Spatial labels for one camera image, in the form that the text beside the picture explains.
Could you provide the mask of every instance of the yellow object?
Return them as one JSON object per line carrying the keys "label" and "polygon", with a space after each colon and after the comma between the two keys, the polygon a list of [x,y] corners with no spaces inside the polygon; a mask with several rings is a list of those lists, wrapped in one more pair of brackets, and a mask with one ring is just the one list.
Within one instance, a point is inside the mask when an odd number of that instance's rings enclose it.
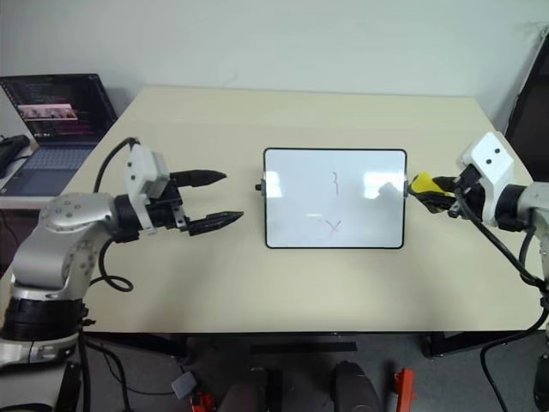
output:
{"label": "yellow object", "polygon": [[436,191],[438,193],[445,193],[439,185],[432,181],[432,177],[427,172],[422,172],[416,176],[413,180],[410,188],[415,193],[424,193],[426,191]]}

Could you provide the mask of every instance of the laptop screen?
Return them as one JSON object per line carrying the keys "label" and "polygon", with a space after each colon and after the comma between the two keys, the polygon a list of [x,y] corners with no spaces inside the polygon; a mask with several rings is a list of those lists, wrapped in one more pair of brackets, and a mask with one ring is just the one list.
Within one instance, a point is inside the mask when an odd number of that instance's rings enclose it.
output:
{"label": "laptop screen", "polygon": [[40,145],[94,144],[117,120],[95,74],[7,76],[0,85]]}

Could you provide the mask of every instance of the laptop keyboard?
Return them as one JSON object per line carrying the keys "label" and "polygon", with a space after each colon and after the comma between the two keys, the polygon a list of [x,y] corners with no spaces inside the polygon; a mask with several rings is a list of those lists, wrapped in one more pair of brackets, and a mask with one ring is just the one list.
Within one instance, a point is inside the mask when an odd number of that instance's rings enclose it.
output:
{"label": "laptop keyboard", "polygon": [[91,148],[40,148],[23,168],[30,170],[77,170],[92,153]]}

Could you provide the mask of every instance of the laptop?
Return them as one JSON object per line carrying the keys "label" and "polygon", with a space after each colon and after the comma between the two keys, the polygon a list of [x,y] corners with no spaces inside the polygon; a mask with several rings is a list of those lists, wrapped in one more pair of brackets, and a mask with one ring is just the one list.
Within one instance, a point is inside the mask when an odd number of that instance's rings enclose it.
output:
{"label": "laptop", "polygon": [[117,121],[99,76],[3,76],[0,86],[39,145],[0,196],[57,196]]}

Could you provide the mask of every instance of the beige tabletop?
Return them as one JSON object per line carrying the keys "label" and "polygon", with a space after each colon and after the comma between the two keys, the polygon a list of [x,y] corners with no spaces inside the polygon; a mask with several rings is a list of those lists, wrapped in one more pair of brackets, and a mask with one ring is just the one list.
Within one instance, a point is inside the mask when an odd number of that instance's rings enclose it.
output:
{"label": "beige tabletop", "polygon": [[[262,178],[266,147],[404,148],[408,177],[455,175],[462,150],[492,125],[474,99],[307,94],[200,88],[142,90],[66,191],[91,191],[100,163],[127,136],[165,157],[171,171],[219,170],[228,179],[182,190],[193,219],[243,210],[229,227],[189,237],[160,230],[106,256],[112,275],[85,302],[90,330],[259,332],[517,330],[540,308],[535,290],[470,222],[431,215],[407,200],[400,250],[271,250],[264,243]],[[125,193],[127,151],[101,186]],[[517,182],[530,177],[516,163]],[[522,236],[498,231],[512,251]],[[533,245],[528,267],[540,273]],[[7,298],[3,281],[3,305]]]}

